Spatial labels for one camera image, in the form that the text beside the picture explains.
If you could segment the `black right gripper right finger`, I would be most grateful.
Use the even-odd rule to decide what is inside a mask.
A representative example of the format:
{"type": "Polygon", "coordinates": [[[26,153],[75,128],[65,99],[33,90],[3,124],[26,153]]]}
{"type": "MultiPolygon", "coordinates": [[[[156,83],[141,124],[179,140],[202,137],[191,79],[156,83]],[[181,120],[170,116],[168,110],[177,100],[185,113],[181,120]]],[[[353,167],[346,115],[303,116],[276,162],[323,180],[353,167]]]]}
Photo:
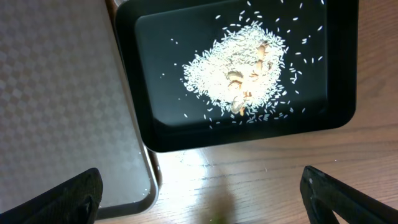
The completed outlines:
{"type": "Polygon", "coordinates": [[[397,223],[397,210],[346,185],[332,176],[306,166],[300,193],[310,223],[397,223]]]}

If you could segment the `rice food waste pile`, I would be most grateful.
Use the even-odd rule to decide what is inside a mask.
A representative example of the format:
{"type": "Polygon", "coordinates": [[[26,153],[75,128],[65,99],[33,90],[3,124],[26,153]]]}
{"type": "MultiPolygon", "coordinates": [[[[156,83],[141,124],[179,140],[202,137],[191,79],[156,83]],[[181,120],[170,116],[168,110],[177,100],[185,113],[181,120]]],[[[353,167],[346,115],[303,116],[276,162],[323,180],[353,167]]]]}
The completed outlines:
{"type": "Polygon", "coordinates": [[[155,117],[168,127],[214,129],[321,112],[326,15],[326,1],[225,2],[164,14],[173,57],[155,117]]]}

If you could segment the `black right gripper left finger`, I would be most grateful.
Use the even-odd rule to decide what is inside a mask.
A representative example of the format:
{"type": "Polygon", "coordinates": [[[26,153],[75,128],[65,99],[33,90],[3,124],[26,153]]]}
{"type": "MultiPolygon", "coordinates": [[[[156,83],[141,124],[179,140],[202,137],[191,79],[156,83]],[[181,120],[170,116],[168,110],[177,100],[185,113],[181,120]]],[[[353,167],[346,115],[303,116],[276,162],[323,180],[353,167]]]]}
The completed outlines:
{"type": "Polygon", "coordinates": [[[1,214],[1,224],[93,224],[103,194],[97,168],[90,168],[1,214]]]}

